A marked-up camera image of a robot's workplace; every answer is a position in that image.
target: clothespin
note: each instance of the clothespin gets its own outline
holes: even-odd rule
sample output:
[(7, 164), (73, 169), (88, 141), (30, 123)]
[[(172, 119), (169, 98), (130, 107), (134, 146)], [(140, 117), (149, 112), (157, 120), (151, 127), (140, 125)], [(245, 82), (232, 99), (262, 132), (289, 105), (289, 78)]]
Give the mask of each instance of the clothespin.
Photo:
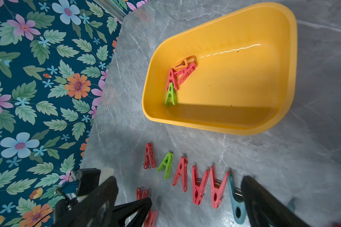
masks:
[(211, 170), (211, 204), (213, 208), (217, 209), (220, 203), (222, 202), (222, 195), (224, 194), (227, 176), (230, 174), (230, 171), (227, 171), (220, 185), (217, 183), (215, 167), (211, 166), (210, 170)]
[(149, 165), (151, 168), (155, 168), (154, 152), (151, 143), (147, 143), (145, 146), (144, 169), (147, 169)]
[(174, 175), (172, 185), (175, 186), (178, 183), (179, 177), (182, 176), (182, 188), (183, 192), (187, 191), (187, 157), (181, 157), (178, 163), (176, 174)]
[(193, 188), (193, 203), (199, 206), (205, 193), (206, 184), (210, 170), (206, 170), (202, 181), (198, 178), (197, 166), (192, 167), (192, 188)]
[(173, 83), (169, 83), (167, 97), (165, 99), (165, 105), (167, 107), (171, 103), (171, 100), (172, 100), (173, 105), (176, 106), (177, 105), (177, 95), (176, 95), (176, 91), (174, 90)]
[(164, 178), (168, 179), (169, 178), (169, 172), (171, 171), (171, 165), (172, 165), (172, 159), (173, 159), (173, 154), (171, 152), (168, 152), (166, 156), (164, 157), (162, 163), (160, 163), (158, 167), (158, 172), (165, 168), (165, 175)]
[(176, 90), (178, 90), (178, 80), (177, 77), (174, 75), (175, 71), (173, 69), (169, 70), (168, 81), (167, 81), (167, 90), (169, 88), (169, 84), (173, 83), (173, 86)]
[(246, 207), (243, 199), (240, 196), (236, 196), (234, 177), (232, 176), (232, 174), (229, 174), (227, 184), (229, 186), (231, 205), (232, 211), (234, 213), (235, 222), (239, 225), (242, 225), (246, 218)]

